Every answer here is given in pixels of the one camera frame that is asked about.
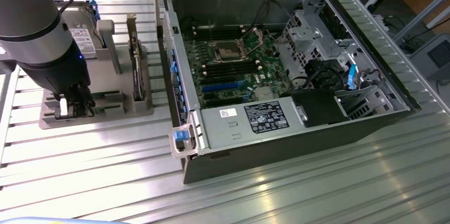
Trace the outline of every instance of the white label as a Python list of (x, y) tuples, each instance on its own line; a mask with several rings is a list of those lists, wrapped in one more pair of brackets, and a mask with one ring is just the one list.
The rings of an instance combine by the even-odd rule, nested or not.
[(236, 109), (235, 108), (220, 110), (220, 117), (222, 118), (236, 116), (236, 115), (238, 115), (238, 113), (236, 113)]
[(93, 47), (89, 30), (87, 28), (73, 28), (71, 33), (81, 53), (95, 53), (96, 48)]

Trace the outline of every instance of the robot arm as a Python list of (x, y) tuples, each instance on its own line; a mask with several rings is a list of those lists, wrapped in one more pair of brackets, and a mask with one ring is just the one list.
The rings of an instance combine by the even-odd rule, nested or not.
[(56, 119), (93, 116), (87, 64), (53, 0), (0, 0), (0, 46), (52, 91)]

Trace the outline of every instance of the motherboard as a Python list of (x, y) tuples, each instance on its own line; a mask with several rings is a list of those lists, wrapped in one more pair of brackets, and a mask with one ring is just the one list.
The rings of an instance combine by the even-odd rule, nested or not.
[(270, 100), (291, 88), (266, 30), (230, 40), (184, 37), (184, 47), (202, 108)]

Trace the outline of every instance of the blue pcie slot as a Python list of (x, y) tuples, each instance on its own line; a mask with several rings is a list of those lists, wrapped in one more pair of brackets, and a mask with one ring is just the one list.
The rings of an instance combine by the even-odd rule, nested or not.
[(243, 81), (235, 83), (224, 83), (216, 85), (206, 85), (202, 87), (202, 92), (222, 91), (230, 89), (239, 89), (243, 84)]

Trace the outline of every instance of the slotted aluminum surface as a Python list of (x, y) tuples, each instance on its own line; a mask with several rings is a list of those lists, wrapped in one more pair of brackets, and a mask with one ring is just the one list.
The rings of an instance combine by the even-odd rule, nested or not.
[(423, 110), (358, 143), (190, 185), (170, 155), (171, 127), (152, 0), (96, 0), (125, 45), (125, 14), (149, 51), (152, 116), (40, 130), (41, 90), (11, 77), (1, 119), (0, 220), (129, 223), (435, 223), (450, 220), (447, 107), (354, 0), (340, 0)]

